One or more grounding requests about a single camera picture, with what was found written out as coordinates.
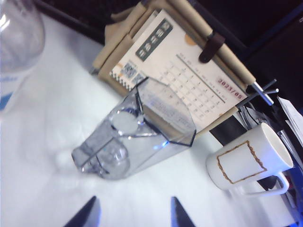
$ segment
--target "black object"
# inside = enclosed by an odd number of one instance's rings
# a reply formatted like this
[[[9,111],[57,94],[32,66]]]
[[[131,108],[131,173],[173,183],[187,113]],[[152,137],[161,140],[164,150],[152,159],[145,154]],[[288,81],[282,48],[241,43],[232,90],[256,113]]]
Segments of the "black object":
[[[247,131],[234,116],[231,116],[226,121],[211,129],[210,132],[223,146],[225,146]],[[273,189],[276,181],[276,176],[269,176],[258,180],[258,183],[264,190],[268,191],[269,189]]]
[[[93,196],[64,227],[98,227],[101,207]]]
[[[171,222],[172,227],[195,227],[177,197],[171,198]]]
[[[38,9],[104,44],[105,25],[112,24],[112,13],[118,13],[136,5],[139,0],[34,0]]]
[[[302,40],[303,13],[244,62],[260,84],[276,78],[279,96],[290,100],[297,109],[303,107]],[[259,98],[253,104],[258,109],[266,109]]]

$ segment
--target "paper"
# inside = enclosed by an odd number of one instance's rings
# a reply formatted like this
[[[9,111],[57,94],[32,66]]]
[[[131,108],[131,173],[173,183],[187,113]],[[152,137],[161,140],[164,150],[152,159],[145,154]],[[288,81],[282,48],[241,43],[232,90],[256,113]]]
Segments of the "paper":
[[[286,123],[288,123],[303,147],[303,116],[295,109],[289,100],[280,97],[278,97],[278,100],[289,119]]]
[[[290,141],[288,135],[284,132],[284,130],[279,131],[278,136],[280,139],[283,141],[283,143],[286,145],[287,149],[289,152],[293,155],[297,163],[299,164],[299,167],[303,170],[303,163],[302,160],[300,159],[300,156],[298,155],[297,151],[295,150],[292,142]]]
[[[247,97],[213,60],[200,63],[201,52],[162,10],[113,68],[111,76],[129,90],[145,77],[169,85],[188,107],[199,132]]]

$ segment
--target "white table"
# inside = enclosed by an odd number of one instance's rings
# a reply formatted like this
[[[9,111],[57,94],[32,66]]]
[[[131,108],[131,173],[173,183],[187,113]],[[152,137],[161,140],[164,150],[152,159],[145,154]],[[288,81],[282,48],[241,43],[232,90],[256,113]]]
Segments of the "white table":
[[[43,20],[43,56],[2,116],[1,226],[62,226],[93,195],[101,202],[103,227],[169,227],[171,196],[197,227],[294,222],[281,196],[247,199],[212,183],[205,159],[221,144],[210,133],[125,180],[79,173],[72,149],[121,97],[88,73],[100,44],[49,17]]]

